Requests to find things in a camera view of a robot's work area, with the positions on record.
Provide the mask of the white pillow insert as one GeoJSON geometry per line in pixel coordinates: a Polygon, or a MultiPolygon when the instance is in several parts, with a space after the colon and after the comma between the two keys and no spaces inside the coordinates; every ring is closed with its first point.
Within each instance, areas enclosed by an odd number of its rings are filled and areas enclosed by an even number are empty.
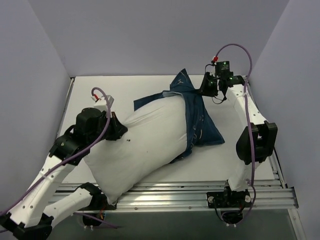
{"type": "Polygon", "coordinates": [[[180,95],[144,105],[123,125],[128,131],[121,139],[97,143],[84,158],[109,204],[187,148],[186,107],[180,95]]]}

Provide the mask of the blue fish-print pillowcase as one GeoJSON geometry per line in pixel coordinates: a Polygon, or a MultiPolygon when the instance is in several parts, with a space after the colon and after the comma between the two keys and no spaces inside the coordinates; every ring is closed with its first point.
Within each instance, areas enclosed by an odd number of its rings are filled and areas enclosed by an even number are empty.
{"type": "Polygon", "coordinates": [[[134,100],[134,110],[155,100],[175,95],[181,96],[185,102],[187,146],[183,153],[171,161],[172,163],[188,157],[194,146],[216,146],[225,143],[222,134],[206,110],[203,97],[197,93],[186,69],[182,69],[175,76],[169,85],[169,90],[134,100]]]}

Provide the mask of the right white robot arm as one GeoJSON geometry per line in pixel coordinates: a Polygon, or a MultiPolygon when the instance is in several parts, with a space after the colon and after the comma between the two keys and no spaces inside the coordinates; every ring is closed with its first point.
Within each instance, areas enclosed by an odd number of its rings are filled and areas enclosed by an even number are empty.
{"type": "Polygon", "coordinates": [[[234,75],[229,61],[218,61],[214,57],[209,65],[214,67],[214,73],[204,73],[198,93],[211,98],[222,93],[222,100],[231,103],[243,127],[235,145],[239,163],[222,193],[223,203],[232,207],[240,201],[239,192],[244,193],[253,185],[255,170],[272,155],[278,127],[258,110],[249,93],[248,80],[234,75]]]}

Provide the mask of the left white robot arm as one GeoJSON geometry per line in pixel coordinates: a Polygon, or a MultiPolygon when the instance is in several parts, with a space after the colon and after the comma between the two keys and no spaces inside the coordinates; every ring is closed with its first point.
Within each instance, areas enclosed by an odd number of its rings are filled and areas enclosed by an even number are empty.
{"type": "Polygon", "coordinates": [[[114,112],[84,108],[63,135],[58,137],[42,169],[22,199],[0,215],[0,225],[18,240],[45,240],[53,228],[79,210],[115,210],[96,185],[86,182],[61,200],[49,204],[66,176],[100,141],[119,140],[127,127],[114,112]]]}

